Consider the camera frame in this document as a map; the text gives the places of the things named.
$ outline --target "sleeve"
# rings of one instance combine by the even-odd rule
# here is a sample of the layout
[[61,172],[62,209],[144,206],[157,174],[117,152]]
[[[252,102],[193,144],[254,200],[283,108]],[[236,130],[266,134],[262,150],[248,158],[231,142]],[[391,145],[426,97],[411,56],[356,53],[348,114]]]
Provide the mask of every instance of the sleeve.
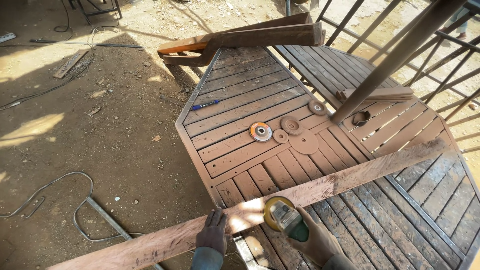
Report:
[[350,261],[347,256],[343,254],[337,254],[331,257],[327,263],[325,263],[322,270],[358,270],[358,268]]
[[223,264],[223,256],[220,252],[207,246],[195,249],[190,270],[220,270]]

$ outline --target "metal railing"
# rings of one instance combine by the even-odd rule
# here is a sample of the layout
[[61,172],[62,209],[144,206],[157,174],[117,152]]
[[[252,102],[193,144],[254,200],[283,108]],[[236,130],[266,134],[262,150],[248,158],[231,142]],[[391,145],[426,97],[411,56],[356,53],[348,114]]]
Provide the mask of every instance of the metal railing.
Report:
[[[335,27],[335,31],[333,34],[330,36],[330,38],[327,40],[325,43],[326,46],[331,46],[335,39],[338,37],[338,35],[341,32],[346,33],[347,35],[353,37],[356,39],[355,43],[347,50],[347,53],[353,53],[361,44],[366,44],[370,46],[373,49],[377,50],[377,53],[372,56],[369,61],[374,62],[377,60],[379,57],[383,55],[388,55],[390,54],[390,48],[396,44],[403,36],[405,36],[412,28],[413,26],[420,20],[420,18],[432,7],[434,2],[432,2],[429,6],[427,6],[425,9],[423,9],[412,21],[410,21],[403,29],[401,29],[398,34],[396,34],[391,40],[389,40],[385,46],[380,46],[378,44],[375,44],[374,42],[368,40],[368,36],[380,25],[380,23],[387,17],[389,13],[391,13],[394,8],[401,2],[401,0],[392,0],[387,7],[378,15],[378,17],[372,22],[372,24],[365,30],[365,32],[362,35],[358,35],[357,33],[345,28],[347,25],[348,21],[353,17],[355,12],[358,10],[358,8],[362,5],[364,0],[357,0],[355,3],[352,5],[350,10],[347,12],[345,17],[342,19],[340,24],[335,23],[334,21],[328,19],[325,17],[325,13],[332,3],[332,0],[328,0],[323,7],[322,11],[320,12],[320,15],[317,18],[317,22],[325,22],[333,27]],[[404,66],[413,69],[416,71],[415,75],[407,80],[404,83],[404,86],[411,86],[415,82],[419,81],[420,79],[427,77],[434,82],[438,83],[438,87],[431,93],[428,93],[427,95],[420,97],[421,100],[423,100],[425,103],[431,102],[439,93],[443,91],[451,91],[453,93],[456,93],[462,97],[461,100],[458,100],[456,102],[453,102],[452,104],[449,104],[447,106],[444,106],[437,111],[437,113],[444,112],[446,110],[454,108],[454,110],[445,117],[446,121],[451,120],[451,118],[456,115],[459,111],[461,111],[466,105],[468,105],[470,102],[475,103],[476,105],[480,106],[480,102],[475,100],[475,98],[480,97],[480,88],[477,89],[473,94],[467,95],[460,90],[454,88],[454,86],[480,74],[480,67],[459,77],[458,79],[455,79],[453,81],[450,81],[452,77],[458,72],[458,70],[467,62],[467,60],[474,54],[474,53],[480,53],[480,48],[476,47],[477,44],[480,43],[480,36],[472,39],[470,42],[465,42],[462,40],[459,40],[455,37],[449,36],[453,30],[457,29],[459,26],[461,26],[464,22],[468,21],[470,18],[472,18],[475,15],[473,11],[469,11],[467,14],[459,18],[457,21],[455,21],[453,24],[451,24],[449,27],[447,27],[443,32],[436,31],[435,34],[436,36],[432,38],[430,41],[426,42],[423,46],[421,46],[419,49],[417,49],[408,59],[398,68],[402,68]],[[443,57],[442,59],[438,60],[437,62],[431,64],[428,68],[425,69],[427,66],[428,62],[432,59],[434,54],[437,52],[438,48],[444,42],[445,40],[449,40],[451,42],[454,42],[455,44],[460,45],[461,47],[450,53],[449,55]],[[423,61],[422,65],[420,67],[415,66],[414,64],[411,63],[413,59],[415,59],[417,56],[421,55],[424,51],[428,50],[430,47],[433,47],[432,51],[429,53],[425,61]],[[456,67],[446,76],[445,79],[441,80],[435,76],[432,75],[432,72],[435,70],[441,68],[445,64],[449,63],[451,60],[456,59],[460,55],[464,54],[467,52],[467,54],[460,60],[460,62],[456,65]],[[456,126],[462,123],[466,123],[469,121],[473,121],[475,119],[480,118],[480,113],[465,117],[463,119],[448,123],[449,127]],[[474,137],[480,136],[480,133],[473,133],[470,135],[466,135],[463,137],[456,138],[456,141],[462,141],[466,139],[471,139]],[[480,146],[475,146],[471,147],[468,149],[464,149],[463,153],[468,153],[472,151],[477,151],[480,150]]]

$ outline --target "sandy ground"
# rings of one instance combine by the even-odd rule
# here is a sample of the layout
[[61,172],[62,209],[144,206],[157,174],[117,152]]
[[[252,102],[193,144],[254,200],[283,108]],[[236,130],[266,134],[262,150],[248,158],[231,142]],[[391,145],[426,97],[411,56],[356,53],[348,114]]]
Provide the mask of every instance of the sandy ground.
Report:
[[[91,41],[92,28],[79,11],[72,11],[67,0],[64,1],[73,32],[71,40],[86,42],[90,38]],[[55,26],[67,22],[64,7],[58,0],[30,2],[3,4],[0,10],[2,35],[9,32],[17,35],[16,39],[3,44],[30,44],[31,38],[64,40],[70,36],[69,32],[53,31]],[[80,60],[85,66],[90,57],[94,57],[84,76],[51,93],[0,111],[1,213],[13,211],[39,187],[72,171],[82,171],[93,178],[92,197],[129,232],[150,233],[202,216],[214,206],[174,128],[182,106],[161,98],[166,95],[175,103],[184,104],[204,68],[167,67],[158,57],[156,47],[176,37],[191,37],[281,17],[283,1],[232,0],[229,1],[232,8],[224,1],[215,0],[188,3],[144,0],[135,6],[126,0],[119,2],[123,19],[118,25],[115,14],[91,19],[95,26],[115,26],[106,27],[104,33],[96,33],[94,42],[138,44],[145,46],[145,50],[95,47],[94,54],[90,51]],[[339,23],[347,12],[342,5],[351,6],[352,2],[336,1],[326,15]],[[420,0],[412,3],[418,7],[427,5]],[[352,19],[349,28],[363,32],[387,4],[383,0],[365,1],[365,7]],[[308,5],[292,6],[294,13],[307,10]],[[409,3],[401,3],[379,32],[374,32],[372,40],[384,44],[419,10]],[[316,17],[319,12],[315,10],[312,14]],[[480,34],[479,24],[469,23],[469,37]],[[332,28],[325,28],[327,36],[333,32]],[[334,47],[346,50],[349,44],[351,39],[341,35]],[[442,47],[442,53],[454,47]],[[90,47],[67,44],[0,47],[0,103],[66,82],[68,79],[59,80],[52,75],[79,49]],[[373,54],[363,47],[356,53],[363,57]],[[478,63],[478,58],[470,59],[469,63],[468,67],[476,68],[472,63]],[[394,77],[403,82],[411,76],[408,72],[401,71]],[[445,71],[441,72],[438,76],[445,76]],[[459,88],[471,92],[473,86],[479,85],[478,79],[478,76],[472,78],[465,88]],[[436,85],[428,82],[414,85],[419,92],[432,90],[432,87]],[[443,99],[445,103],[450,102],[449,96]],[[433,106],[440,107],[441,102]],[[101,107],[99,112],[88,115],[98,107]],[[463,110],[462,113],[471,115],[478,111]],[[454,135],[461,136],[467,128],[478,130],[475,125],[459,126]],[[161,139],[152,141],[157,135]],[[467,144],[461,145],[464,148],[470,144],[468,141],[462,143]],[[480,178],[478,152],[466,157],[472,172]],[[31,218],[20,215],[30,213],[35,207],[32,205],[14,217],[0,220],[0,270],[37,266],[43,269],[122,242],[114,239],[91,243],[75,229],[72,214],[88,195],[88,190],[87,178],[69,176],[42,192],[46,200]],[[78,220],[94,239],[115,234],[89,206],[80,209]],[[223,268],[243,269],[241,259],[231,248],[232,243],[229,244]],[[191,259],[191,254],[185,253],[161,264],[166,270],[187,269]]]

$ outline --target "hand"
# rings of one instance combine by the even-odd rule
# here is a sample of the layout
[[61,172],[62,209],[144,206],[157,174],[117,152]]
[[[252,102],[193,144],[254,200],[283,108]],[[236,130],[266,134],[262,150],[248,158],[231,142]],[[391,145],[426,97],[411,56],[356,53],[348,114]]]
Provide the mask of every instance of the hand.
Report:
[[320,267],[323,267],[331,257],[337,254],[343,254],[337,239],[325,228],[325,225],[315,223],[303,208],[297,207],[297,211],[307,224],[310,234],[305,242],[287,238],[287,242],[294,249],[308,256],[308,258]]
[[221,208],[212,209],[205,220],[205,227],[197,234],[197,247],[211,247],[224,256],[227,251],[226,225],[227,214],[222,214]]

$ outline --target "sanding disc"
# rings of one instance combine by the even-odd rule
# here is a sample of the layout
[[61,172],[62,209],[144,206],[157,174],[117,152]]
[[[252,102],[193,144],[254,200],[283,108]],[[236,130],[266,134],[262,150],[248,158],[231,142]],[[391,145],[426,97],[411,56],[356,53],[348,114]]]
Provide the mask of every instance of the sanding disc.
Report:
[[292,208],[295,208],[293,203],[289,199],[287,199],[283,196],[274,196],[274,197],[271,197],[270,199],[268,199],[265,202],[265,206],[264,206],[264,221],[265,221],[265,224],[267,224],[268,227],[272,228],[272,230],[277,231],[277,232],[279,232],[280,229],[278,228],[277,223],[275,222],[275,220],[272,217],[272,214],[270,213],[270,207],[272,207],[272,205],[279,200],[283,201],[286,205],[288,205]]
[[308,103],[308,108],[317,115],[325,115],[327,113],[327,106],[318,100],[312,99]]
[[318,150],[318,139],[310,130],[303,130],[300,135],[291,135],[288,141],[300,154],[311,155]]
[[288,134],[298,135],[303,131],[300,121],[293,116],[285,116],[282,118],[280,125]]
[[272,129],[265,123],[256,122],[250,126],[250,135],[256,141],[266,142],[272,138]]
[[277,129],[273,131],[273,139],[281,144],[284,144],[288,141],[288,133],[283,129]]

